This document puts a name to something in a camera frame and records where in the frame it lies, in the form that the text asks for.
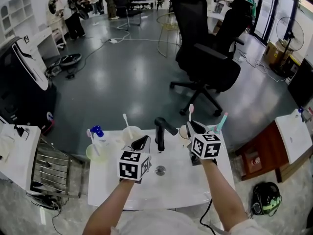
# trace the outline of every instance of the hand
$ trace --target hand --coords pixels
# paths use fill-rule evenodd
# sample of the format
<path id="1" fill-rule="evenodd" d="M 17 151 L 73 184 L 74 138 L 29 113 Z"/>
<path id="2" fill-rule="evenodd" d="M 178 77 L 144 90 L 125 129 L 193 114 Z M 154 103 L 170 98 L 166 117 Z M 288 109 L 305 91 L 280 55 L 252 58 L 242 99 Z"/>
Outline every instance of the hand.
<path id="1" fill-rule="evenodd" d="M 134 180 L 130 180 L 130 179 L 123 179 L 122 181 L 121 181 L 121 183 L 124 183 L 124 184 L 134 184 L 135 183 L 135 181 Z"/>
<path id="2" fill-rule="evenodd" d="M 217 166 L 216 159 L 200 159 L 201 164 L 204 165 L 212 165 L 215 164 Z"/>

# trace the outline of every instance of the gray floor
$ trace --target gray floor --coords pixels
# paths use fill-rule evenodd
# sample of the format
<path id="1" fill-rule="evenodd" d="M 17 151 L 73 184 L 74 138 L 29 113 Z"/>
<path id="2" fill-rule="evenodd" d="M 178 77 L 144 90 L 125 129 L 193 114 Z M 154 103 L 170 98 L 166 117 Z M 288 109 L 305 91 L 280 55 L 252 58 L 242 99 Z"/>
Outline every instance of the gray floor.
<path id="1" fill-rule="evenodd" d="M 166 11 L 145 12 L 141 27 L 132 26 L 131 38 L 158 39 L 161 27 L 156 22 L 158 15 Z M 113 26 L 121 21 L 109 22 L 104 16 L 83 21 L 86 39 L 69 41 L 63 53 L 81 53 L 83 58 L 110 38 L 121 38 L 126 32 Z M 241 47 L 251 62 L 260 59 L 265 47 L 250 35 L 245 35 L 246 44 Z M 194 91 L 175 87 L 171 81 L 186 81 L 188 77 L 175 61 L 175 45 L 170 45 L 169 57 L 157 52 L 157 42 L 123 41 L 106 43 L 87 59 L 85 68 L 75 79 L 67 81 L 66 73 L 54 78 L 59 97 L 54 113 L 55 126 L 47 138 L 58 148 L 84 155 L 90 140 L 86 130 L 99 124 L 104 130 L 125 128 L 123 113 L 130 125 L 141 129 L 153 129 L 155 117 L 164 117 L 172 125 L 183 125 L 183 108 Z M 216 69 L 207 64 L 208 69 Z M 277 116 L 286 115 L 296 104 L 284 82 L 275 82 L 247 62 L 241 64 L 241 73 L 233 87 L 215 96 L 229 117 L 223 128 L 228 151 L 238 148 L 256 136 Z M 214 106 L 201 95 L 195 102 L 193 118 L 204 124 L 215 124 L 221 119 L 213 116 Z"/>
<path id="2" fill-rule="evenodd" d="M 313 206 L 312 171 L 307 160 L 287 181 L 279 184 L 283 197 L 277 213 L 273 217 L 267 215 L 254 216 L 253 219 L 273 235 L 309 235 L 305 230 L 307 216 Z M 275 172 L 269 172 L 260 177 L 241 182 L 239 180 L 240 166 L 237 159 L 231 160 L 236 191 L 249 212 L 251 191 L 253 186 L 261 181 L 276 182 Z M 88 175 L 85 171 L 83 195 L 80 199 L 70 199 L 62 207 L 61 214 L 54 219 L 56 229 L 63 235 L 79 235 L 96 207 L 87 203 Z M 5 235 L 54 235 L 52 217 L 56 211 L 40 210 L 30 202 L 25 191 L 14 183 L 0 180 L 0 230 Z M 207 209 L 207 204 L 177 209 L 178 212 L 188 215 L 200 229 L 210 231 L 199 224 L 201 216 Z M 124 211 L 117 227 L 120 227 L 132 215 L 132 211 Z M 212 205 L 211 210 L 203 219 L 204 223 L 211 221 L 216 224 L 218 216 Z"/>

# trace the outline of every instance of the toothbrush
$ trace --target toothbrush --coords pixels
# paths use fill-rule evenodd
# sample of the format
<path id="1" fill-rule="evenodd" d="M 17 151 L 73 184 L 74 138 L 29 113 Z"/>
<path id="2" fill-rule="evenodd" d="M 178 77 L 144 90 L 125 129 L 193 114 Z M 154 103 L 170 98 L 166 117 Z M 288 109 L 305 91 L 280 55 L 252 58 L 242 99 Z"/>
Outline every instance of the toothbrush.
<path id="1" fill-rule="evenodd" d="M 189 105 L 189 122 L 191 122 L 191 114 L 194 112 L 194 105 L 193 104 L 190 104 Z"/>
<path id="2" fill-rule="evenodd" d="M 133 139 L 134 137 L 133 137 L 133 134 L 132 134 L 132 132 L 131 132 L 131 129 L 129 128 L 129 125 L 128 125 L 128 122 L 127 122 L 127 116 L 126 116 L 126 114 L 125 114 L 125 113 L 123 114 L 123 118 L 125 119 L 125 122 L 126 122 L 126 125 L 127 125 L 127 129 L 128 129 L 129 136 L 131 137 L 131 139 Z"/>
<path id="3" fill-rule="evenodd" d="M 96 151 L 97 155 L 100 156 L 100 153 L 99 153 L 96 145 L 94 144 L 93 137 L 92 137 L 92 134 L 90 132 L 90 129 L 87 129 L 87 137 L 91 138 L 91 143 L 92 143 L 93 149 Z"/>
<path id="4" fill-rule="evenodd" d="M 222 121 L 221 121 L 218 125 L 216 125 L 216 126 L 214 127 L 214 132 L 215 132 L 215 133 L 219 133 L 219 132 L 221 131 L 221 129 L 222 129 L 222 127 L 223 127 L 223 124 L 224 124 L 225 121 L 226 121 L 227 116 L 228 116 L 228 113 L 225 112 L 225 114 L 224 114 L 224 116 L 223 116 L 223 118 L 222 118 Z"/>

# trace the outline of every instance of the black door frame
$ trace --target black door frame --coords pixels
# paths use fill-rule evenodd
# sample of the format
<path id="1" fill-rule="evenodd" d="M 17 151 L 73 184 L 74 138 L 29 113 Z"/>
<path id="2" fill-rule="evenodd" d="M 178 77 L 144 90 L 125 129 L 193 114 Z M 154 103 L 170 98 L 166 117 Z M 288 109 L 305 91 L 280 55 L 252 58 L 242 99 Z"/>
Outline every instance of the black door frame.
<path id="1" fill-rule="evenodd" d="M 273 28 L 273 23 L 274 23 L 274 19 L 275 19 L 275 15 L 276 15 L 276 8 L 277 8 L 277 5 L 279 3 L 279 0 L 272 0 L 272 4 L 271 4 L 271 7 L 270 7 L 269 16 L 268 16 L 268 21 L 267 21 L 267 24 L 265 26 L 263 35 L 262 35 L 262 37 L 260 37 L 260 36 L 258 36 L 255 33 L 255 27 L 256 27 L 256 25 L 258 23 L 258 19 L 259 19 L 259 16 L 260 16 L 262 3 L 263 3 L 263 0 L 258 0 L 258 5 L 257 5 L 257 8 L 256 8 L 256 19 L 255 19 L 255 23 L 254 23 L 253 27 L 251 28 L 251 33 L 262 44 L 267 45 L 270 32 L 271 32 L 271 30 Z"/>
<path id="2" fill-rule="evenodd" d="M 250 33 L 251 33 L 256 39 L 258 39 L 261 43 L 263 43 L 264 45 L 267 45 L 267 40 L 268 40 L 268 37 L 269 37 L 269 34 L 270 34 L 271 30 L 272 30 L 272 26 L 273 26 L 273 25 L 270 25 L 270 30 L 266 32 L 267 34 L 263 34 L 263 35 L 264 35 L 264 40 L 254 33 L 256 24 L 258 23 L 258 19 L 259 19 L 259 15 L 260 15 L 260 11 L 261 11 L 262 2 L 263 2 L 263 0 L 258 0 L 258 5 L 257 5 L 257 7 L 256 7 L 255 23 L 254 23 L 254 25 L 251 27 L 251 32 L 250 32 Z M 272 13 L 271 13 L 271 15 L 270 15 L 272 22 L 273 22 L 273 20 L 275 19 L 276 7 L 277 7 L 277 5 L 278 5 L 278 2 L 279 2 L 279 0 L 277 1 L 276 6 L 274 6 L 274 8 L 273 8 L 274 11 L 272 10 Z M 290 21 L 289 21 L 289 24 L 288 24 L 288 27 L 287 27 L 287 30 L 286 30 L 286 33 L 285 33 L 284 38 L 287 37 L 288 31 L 289 31 L 289 30 L 292 28 L 292 26 L 293 26 L 293 22 L 294 22 L 294 19 L 295 19 L 295 15 L 296 15 L 296 11 L 297 11 L 298 5 L 299 5 L 299 0 L 294 0 L 294 1 L 293 1 L 293 6 L 292 6 L 292 11 L 291 11 L 291 16 L 290 16 Z"/>

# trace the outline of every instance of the chair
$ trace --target chair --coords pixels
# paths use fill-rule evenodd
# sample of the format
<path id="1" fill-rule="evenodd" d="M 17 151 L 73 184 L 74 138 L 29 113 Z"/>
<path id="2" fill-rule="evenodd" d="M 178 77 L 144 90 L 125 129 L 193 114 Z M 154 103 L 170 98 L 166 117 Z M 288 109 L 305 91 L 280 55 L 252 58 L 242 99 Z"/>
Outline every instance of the chair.
<path id="1" fill-rule="evenodd" d="M 176 46 L 178 45 L 177 44 L 177 41 L 178 41 L 178 36 L 179 36 L 179 27 L 178 27 L 178 24 L 177 24 L 177 20 L 175 18 L 175 15 L 174 13 L 166 13 L 164 15 L 161 15 L 159 16 L 156 21 L 162 25 L 162 30 L 161 30 L 161 33 L 160 33 L 160 37 L 158 38 L 158 42 L 157 42 L 157 50 L 158 52 L 164 56 L 164 57 L 167 57 L 167 54 L 168 54 L 168 37 L 169 37 L 169 32 L 172 32 L 172 31 L 177 31 L 176 32 Z M 162 33 L 163 32 L 166 32 L 167 33 L 167 40 L 166 40 L 166 54 L 164 54 L 161 50 L 160 50 L 160 41 L 161 41 L 161 38 L 162 38 Z"/>
<path id="2" fill-rule="evenodd" d="M 131 24 L 140 25 L 141 24 L 141 10 L 130 10 L 131 3 L 128 0 L 114 0 L 116 6 L 116 15 L 120 18 L 127 18 L 127 23 L 124 23 L 117 27 L 117 29 L 128 30 Z M 139 23 L 130 23 L 129 18 L 139 15 Z"/>
<path id="3" fill-rule="evenodd" d="M 251 16 L 246 12 L 249 9 L 238 8 L 243 4 L 249 7 L 250 3 L 236 2 L 235 9 L 227 11 L 218 34 L 214 36 L 208 32 L 206 0 L 171 1 L 182 37 L 176 61 L 179 67 L 187 72 L 192 82 L 171 82 L 170 88 L 177 85 L 196 91 L 179 113 L 185 115 L 189 105 L 203 93 L 217 108 L 214 116 L 218 117 L 223 109 L 207 89 L 215 89 L 218 93 L 225 92 L 237 80 L 240 66 L 232 61 L 233 52 L 229 52 L 229 48 L 233 42 L 244 44 L 237 37 L 251 23 Z"/>

